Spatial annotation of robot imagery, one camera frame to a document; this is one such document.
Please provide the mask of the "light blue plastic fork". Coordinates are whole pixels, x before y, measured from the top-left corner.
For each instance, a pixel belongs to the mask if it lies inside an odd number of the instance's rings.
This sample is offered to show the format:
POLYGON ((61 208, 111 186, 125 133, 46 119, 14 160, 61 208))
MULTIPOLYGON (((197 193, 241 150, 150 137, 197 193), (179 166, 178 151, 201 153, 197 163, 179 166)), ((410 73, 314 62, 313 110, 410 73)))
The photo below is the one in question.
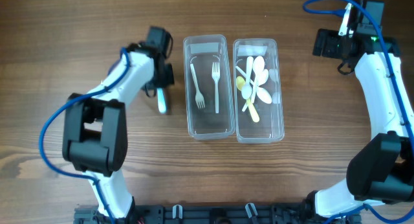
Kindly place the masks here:
POLYGON ((157 103, 158 103, 158 111, 160 112, 160 114, 166 114, 167 103, 166 103, 166 96, 164 94, 163 88, 157 88, 157 103))

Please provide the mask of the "white upside-down plastic fork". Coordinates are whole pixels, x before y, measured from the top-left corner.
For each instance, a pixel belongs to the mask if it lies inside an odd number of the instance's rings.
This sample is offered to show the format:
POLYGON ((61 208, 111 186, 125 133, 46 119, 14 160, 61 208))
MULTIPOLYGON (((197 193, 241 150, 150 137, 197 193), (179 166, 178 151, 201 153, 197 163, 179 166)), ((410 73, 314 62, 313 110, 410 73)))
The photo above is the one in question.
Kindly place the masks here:
POLYGON ((197 81, 197 75, 196 75, 196 72, 195 72, 194 65, 192 63, 190 64, 190 69, 191 69, 191 75, 192 75, 192 78, 193 78, 193 83, 194 83, 194 86, 195 86, 195 102, 196 102, 196 105, 199 109, 204 109, 205 108, 204 97, 203 97, 202 93, 200 92, 198 81, 197 81))

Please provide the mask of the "white long plastic fork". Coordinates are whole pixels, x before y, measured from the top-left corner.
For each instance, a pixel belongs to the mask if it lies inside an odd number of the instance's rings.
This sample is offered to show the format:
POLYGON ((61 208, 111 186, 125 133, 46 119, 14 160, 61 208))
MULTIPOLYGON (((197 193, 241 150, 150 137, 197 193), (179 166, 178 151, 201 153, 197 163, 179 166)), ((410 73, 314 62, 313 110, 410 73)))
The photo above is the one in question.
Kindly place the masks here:
POLYGON ((220 68, 219 62, 214 62, 212 65, 212 79, 215 83, 215 113, 219 113, 219 79, 220 79, 220 68))

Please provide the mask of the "large white plastic spoon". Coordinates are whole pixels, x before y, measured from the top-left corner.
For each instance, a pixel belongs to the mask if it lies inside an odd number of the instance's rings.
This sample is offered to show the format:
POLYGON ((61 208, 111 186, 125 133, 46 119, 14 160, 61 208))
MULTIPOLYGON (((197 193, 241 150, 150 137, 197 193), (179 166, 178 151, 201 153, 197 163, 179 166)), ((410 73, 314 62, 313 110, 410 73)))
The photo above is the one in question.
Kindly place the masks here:
POLYGON ((264 58, 262 56, 257 56, 254 59, 253 69, 252 69, 252 71, 254 71, 254 75, 255 75, 254 82, 253 82, 253 86, 252 86, 252 94, 250 96, 250 101, 252 103, 254 103, 254 100, 256 98, 256 90, 257 90, 257 86, 256 86, 256 79, 257 79, 256 78, 256 74, 257 73, 260 73, 261 71, 263 71, 264 68, 265 68, 264 58))

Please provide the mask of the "yellow plastic spoon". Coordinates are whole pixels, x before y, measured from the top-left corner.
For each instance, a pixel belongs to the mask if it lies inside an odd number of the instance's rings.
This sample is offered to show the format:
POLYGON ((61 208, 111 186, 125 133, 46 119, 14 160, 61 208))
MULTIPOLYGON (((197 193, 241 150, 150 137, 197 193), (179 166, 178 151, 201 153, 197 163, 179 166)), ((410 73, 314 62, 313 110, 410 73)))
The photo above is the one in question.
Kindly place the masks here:
MULTIPOLYGON (((238 76, 236 78, 236 86, 237 86, 237 89, 239 91, 242 91, 242 88, 243 88, 244 84, 245 84, 245 79, 242 76, 238 76)), ((253 103, 250 101, 250 98, 248 98, 245 101, 245 104, 242 107, 242 112, 245 112, 247 109, 249 110, 252 121, 255 122, 255 123, 259 122, 259 120, 260 120, 259 115, 258 115, 258 113, 256 111, 256 108, 254 107, 253 103)))

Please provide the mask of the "white upside-down plastic spoon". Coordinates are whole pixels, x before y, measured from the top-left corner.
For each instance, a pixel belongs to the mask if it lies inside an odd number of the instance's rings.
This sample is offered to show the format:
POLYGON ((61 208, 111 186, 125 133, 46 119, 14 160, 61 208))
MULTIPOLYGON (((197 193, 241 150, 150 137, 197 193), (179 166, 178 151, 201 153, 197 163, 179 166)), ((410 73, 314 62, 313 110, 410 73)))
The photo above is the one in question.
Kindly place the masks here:
POLYGON ((269 94, 269 92, 265 88, 263 88, 261 86, 257 87, 256 95, 264 103, 266 103, 266 104, 271 104, 272 103, 272 97, 271 97, 271 95, 269 94))

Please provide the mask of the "white thick-handled plastic spoon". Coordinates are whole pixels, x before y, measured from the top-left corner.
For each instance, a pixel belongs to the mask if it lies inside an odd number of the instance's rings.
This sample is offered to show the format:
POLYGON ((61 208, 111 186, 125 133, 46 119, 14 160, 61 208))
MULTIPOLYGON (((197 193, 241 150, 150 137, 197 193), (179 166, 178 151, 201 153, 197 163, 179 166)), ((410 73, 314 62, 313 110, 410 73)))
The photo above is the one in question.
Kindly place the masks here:
POLYGON ((252 74, 252 69, 253 69, 253 63, 254 63, 254 58, 252 56, 249 56, 246 59, 246 80, 245 80, 245 84, 242 87, 242 97, 247 100, 250 98, 251 94, 252 94, 252 86, 250 85, 250 77, 252 74))

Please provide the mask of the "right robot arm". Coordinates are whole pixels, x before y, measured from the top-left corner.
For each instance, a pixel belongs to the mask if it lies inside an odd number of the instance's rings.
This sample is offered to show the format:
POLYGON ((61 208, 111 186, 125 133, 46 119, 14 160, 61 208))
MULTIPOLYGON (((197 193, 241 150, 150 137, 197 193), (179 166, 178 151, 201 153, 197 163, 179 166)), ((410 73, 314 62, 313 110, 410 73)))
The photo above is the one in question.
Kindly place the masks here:
POLYGON ((364 209, 413 201, 413 110, 398 43, 382 35, 383 2, 345 2, 345 8, 334 11, 342 19, 340 29, 320 29, 312 53, 339 59, 356 75, 371 139, 350 161, 345 179, 303 200, 298 210, 302 221, 344 221, 364 209))

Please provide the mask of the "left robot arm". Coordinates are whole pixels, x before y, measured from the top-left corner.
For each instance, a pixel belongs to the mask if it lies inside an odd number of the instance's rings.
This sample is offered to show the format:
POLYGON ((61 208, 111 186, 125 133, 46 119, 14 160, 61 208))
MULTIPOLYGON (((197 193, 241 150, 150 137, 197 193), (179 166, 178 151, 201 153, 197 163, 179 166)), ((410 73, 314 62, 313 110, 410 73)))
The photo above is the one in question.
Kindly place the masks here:
POLYGON ((144 41, 120 51, 100 85, 67 100, 62 155, 93 186, 99 223, 137 221, 121 170, 128 149, 126 110, 140 91, 148 94, 174 83, 166 63, 172 45, 168 31, 150 27, 144 41))

